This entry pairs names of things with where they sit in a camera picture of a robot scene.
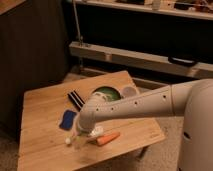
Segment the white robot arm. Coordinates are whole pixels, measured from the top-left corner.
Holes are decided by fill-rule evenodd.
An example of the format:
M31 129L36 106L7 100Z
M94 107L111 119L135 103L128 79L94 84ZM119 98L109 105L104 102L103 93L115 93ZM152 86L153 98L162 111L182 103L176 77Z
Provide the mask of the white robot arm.
M94 92L83 105L76 121L80 135L112 119L183 115L177 171L213 171L213 79L168 85L111 102L105 98Z

